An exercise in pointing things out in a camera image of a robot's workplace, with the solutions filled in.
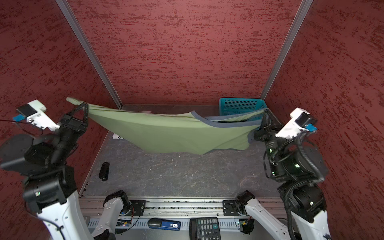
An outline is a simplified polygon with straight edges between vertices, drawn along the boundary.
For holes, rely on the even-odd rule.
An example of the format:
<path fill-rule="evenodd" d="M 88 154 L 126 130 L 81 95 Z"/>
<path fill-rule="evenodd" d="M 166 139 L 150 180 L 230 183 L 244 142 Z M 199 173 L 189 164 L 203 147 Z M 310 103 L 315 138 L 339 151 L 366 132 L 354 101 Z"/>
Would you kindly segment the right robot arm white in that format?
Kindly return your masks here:
<path fill-rule="evenodd" d="M 266 176 L 278 188 L 287 215 L 287 223 L 269 213 L 256 197 L 245 191 L 236 197 L 236 211 L 249 221 L 259 223 L 275 240 L 330 240 L 325 195 L 319 184 L 329 170 L 318 147 L 309 141 L 317 132 L 317 120 L 307 111 L 296 108 L 291 119 L 282 125 L 265 110 L 254 138 L 264 142 Z"/>

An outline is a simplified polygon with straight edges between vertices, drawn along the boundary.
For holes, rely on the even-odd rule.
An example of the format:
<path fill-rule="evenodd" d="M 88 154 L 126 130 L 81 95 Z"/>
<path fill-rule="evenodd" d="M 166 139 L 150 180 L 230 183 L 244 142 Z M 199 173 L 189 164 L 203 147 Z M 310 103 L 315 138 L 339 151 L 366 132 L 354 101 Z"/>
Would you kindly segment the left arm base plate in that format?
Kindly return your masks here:
<path fill-rule="evenodd" d="M 130 200 L 133 207 L 133 216 L 143 216 L 146 208 L 146 200 Z"/>

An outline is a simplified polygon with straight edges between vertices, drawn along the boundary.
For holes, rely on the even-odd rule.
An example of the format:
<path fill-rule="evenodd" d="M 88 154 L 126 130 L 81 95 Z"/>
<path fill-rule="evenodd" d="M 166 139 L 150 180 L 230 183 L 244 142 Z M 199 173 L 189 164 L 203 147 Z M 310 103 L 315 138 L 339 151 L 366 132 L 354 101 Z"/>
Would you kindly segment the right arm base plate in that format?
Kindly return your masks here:
<path fill-rule="evenodd" d="M 223 200 L 223 214 L 226 217 L 239 216 L 238 208 L 235 200 Z"/>

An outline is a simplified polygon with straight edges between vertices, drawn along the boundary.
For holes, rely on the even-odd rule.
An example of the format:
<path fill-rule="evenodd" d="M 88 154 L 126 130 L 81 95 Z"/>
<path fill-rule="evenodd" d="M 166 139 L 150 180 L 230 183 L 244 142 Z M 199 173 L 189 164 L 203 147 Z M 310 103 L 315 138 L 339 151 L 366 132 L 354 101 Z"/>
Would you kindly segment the white tank top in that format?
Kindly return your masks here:
<path fill-rule="evenodd" d="M 121 140 L 121 139 L 123 139 L 123 137 L 121 137 L 121 136 L 119 136 L 117 134 L 113 134 L 113 139 L 114 140 Z"/>

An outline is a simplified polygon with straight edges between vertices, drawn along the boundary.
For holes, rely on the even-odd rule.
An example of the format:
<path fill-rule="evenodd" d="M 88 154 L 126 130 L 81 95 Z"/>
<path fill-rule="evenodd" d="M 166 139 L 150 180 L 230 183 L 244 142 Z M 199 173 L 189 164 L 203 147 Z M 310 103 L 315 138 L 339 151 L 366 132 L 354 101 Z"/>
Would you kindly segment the green grey tank top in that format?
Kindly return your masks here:
<path fill-rule="evenodd" d="M 202 117 L 129 112 L 89 104 L 89 117 L 105 129 L 149 153 L 203 155 L 213 150 L 246 150 L 261 126 L 265 109 Z"/>

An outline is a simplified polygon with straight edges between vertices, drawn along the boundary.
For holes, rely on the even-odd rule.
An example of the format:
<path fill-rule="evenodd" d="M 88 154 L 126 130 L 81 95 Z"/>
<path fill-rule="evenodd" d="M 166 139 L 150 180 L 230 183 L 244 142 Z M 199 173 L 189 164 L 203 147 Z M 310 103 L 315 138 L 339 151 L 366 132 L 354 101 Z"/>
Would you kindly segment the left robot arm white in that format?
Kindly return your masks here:
<path fill-rule="evenodd" d="M 16 135 L 1 145 L 1 168 L 25 177 L 23 199 L 27 212 L 42 221 L 54 240 L 113 240 L 119 218 L 133 215 L 123 191 L 108 195 L 98 225 L 90 232 L 81 212 L 73 167 L 67 158 L 88 128 L 89 106 L 79 104 L 58 123 L 46 115 L 38 100 L 18 107 L 14 123 L 25 123 L 50 133 Z"/>

